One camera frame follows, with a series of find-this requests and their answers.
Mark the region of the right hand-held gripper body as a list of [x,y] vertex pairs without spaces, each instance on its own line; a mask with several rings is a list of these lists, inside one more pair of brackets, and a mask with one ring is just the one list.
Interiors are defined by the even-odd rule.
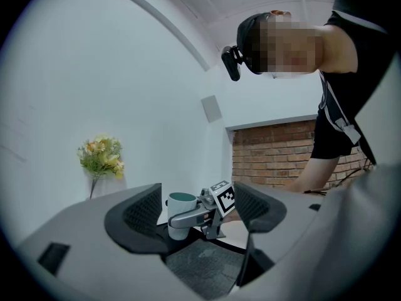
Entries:
[[234,187],[231,182],[221,181],[200,192],[198,202],[207,210],[208,218],[200,226],[207,240],[225,238],[221,224],[235,208]]

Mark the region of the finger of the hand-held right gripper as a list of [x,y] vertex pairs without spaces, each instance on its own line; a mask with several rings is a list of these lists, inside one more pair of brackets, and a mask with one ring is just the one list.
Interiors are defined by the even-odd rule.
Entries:
[[[208,221],[211,220],[215,212],[216,212],[215,209],[208,210],[204,206],[197,206],[193,210],[172,216],[168,220],[168,225],[175,229],[186,229],[195,226],[203,226],[204,224],[206,224]],[[206,222],[204,221],[205,214],[209,215],[209,220]]]

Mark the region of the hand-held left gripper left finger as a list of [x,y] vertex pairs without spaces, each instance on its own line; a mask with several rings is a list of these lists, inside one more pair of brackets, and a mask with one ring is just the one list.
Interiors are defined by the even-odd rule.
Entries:
[[60,300],[198,300],[164,264],[159,183],[69,206],[28,236],[18,254]]

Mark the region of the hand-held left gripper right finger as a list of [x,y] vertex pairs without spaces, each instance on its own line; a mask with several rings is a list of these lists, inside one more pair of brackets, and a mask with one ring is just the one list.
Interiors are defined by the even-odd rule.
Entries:
[[339,297],[380,259],[400,223],[400,166],[324,196],[234,186],[247,229],[240,297]]

